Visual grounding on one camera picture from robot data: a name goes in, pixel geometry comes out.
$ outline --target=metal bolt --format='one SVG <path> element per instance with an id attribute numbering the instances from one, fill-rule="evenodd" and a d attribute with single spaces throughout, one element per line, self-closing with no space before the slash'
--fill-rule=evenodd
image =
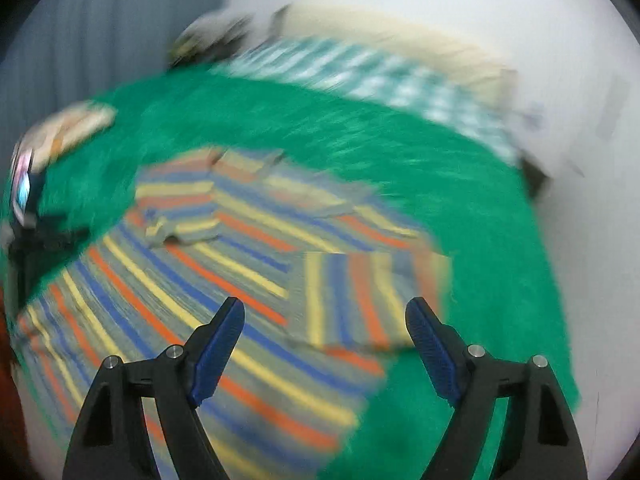
<path id="1" fill-rule="evenodd" d="M 166 349 L 166 355 L 171 359 L 177 359 L 182 355 L 182 352 L 184 352 L 184 348 L 180 345 L 171 345 Z"/>
<path id="2" fill-rule="evenodd" d="M 120 358 L 117 355 L 110 355 L 104 358 L 102 361 L 102 366 L 111 370 L 115 368 L 120 363 Z"/>
<path id="3" fill-rule="evenodd" d="M 482 357 L 486 354 L 483 346 L 480 345 L 469 345 L 466 349 L 473 357 Z"/>
<path id="4" fill-rule="evenodd" d="M 546 357 L 544 357 L 543 355 L 534 355 L 531 360 L 533 361 L 533 364 L 535 364 L 538 368 L 546 368 L 546 366 L 549 364 L 549 361 L 547 361 Z"/>

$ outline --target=checkered cloth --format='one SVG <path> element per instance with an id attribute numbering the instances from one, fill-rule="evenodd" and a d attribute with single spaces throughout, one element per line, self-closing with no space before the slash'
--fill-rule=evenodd
<path id="1" fill-rule="evenodd" d="M 498 114 L 442 74 L 395 54 L 329 39 L 277 40 L 212 70 L 377 102 L 448 126 L 509 165 L 518 160 Z"/>

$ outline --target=garment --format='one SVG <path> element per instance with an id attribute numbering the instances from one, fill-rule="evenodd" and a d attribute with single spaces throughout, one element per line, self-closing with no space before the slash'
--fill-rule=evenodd
<path id="1" fill-rule="evenodd" d="M 398 251 L 380 251 L 385 244 L 376 238 L 398 244 L 403 236 L 413 240 L 426 234 L 382 216 L 363 189 L 355 192 L 357 186 L 327 175 L 322 182 L 333 195 L 325 190 L 311 196 L 332 195 L 347 206 L 348 196 L 361 196 L 362 204 L 351 203 L 353 211 L 334 219 L 277 202 L 264 182 L 281 160 L 279 151 L 207 148 L 146 168 L 138 178 L 136 206 L 28 305 L 20 330 L 27 338 L 42 336 L 44 351 L 60 371 L 45 360 L 30 363 L 42 370 L 65 438 L 104 356 L 117 354 L 128 362 L 184 342 L 227 296 L 244 303 L 246 324 L 215 395 L 198 412 L 231 478 L 312 478 L 357 427 L 367 399 L 385 381 L 386 364 L 393 359 L 386 351 L 408 340 L 384 314 L 388 304 L 359 300 L 379 300 L 374 285 L 354 280 L 360 287 L 354 288 L 346 260 L 334 266 L 329 259 L 365 263 L 371 258 L 373 265 L 380 254 Z M 359 207 L 378 222 L 384 218 L 399 234 L 363 228 Z M 344 216 L 362 225 L 338 219 Z M 154 229 L 162 219 L 162 228 Z M 315 315 L 314 305 L 299 297 L 309 277 L 292 270 L 300 258 L 317 254 L 328 258 L 328 279 L 312 291 L 324 294 L 323 318 L 314 332 L 305 322 Z M 388 266 L 379 272 L 386 272 L 386 286 L 402 283 Z M 340 273 L 344 290 L 336 303 L 327 295 L 337 290 Z M 413 289 L 404 293 L 415 295 Z M 406 302 L 400 289 L 396 294 Z M 345 324 L 344 316 L 352 323 Z M 152 445 L 166 468 L 157 413 L 149 403 L 145 413 Z"/>

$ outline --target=gray fabric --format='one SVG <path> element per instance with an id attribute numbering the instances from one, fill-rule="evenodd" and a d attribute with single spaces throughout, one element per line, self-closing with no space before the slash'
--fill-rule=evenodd
<path id="1" fill-rule="evenodd" d="M 162 72 L 178 35 L 223 0 L 40 0 L 0 63 L 0 178 L 14 142 L 68 104 Z"/>

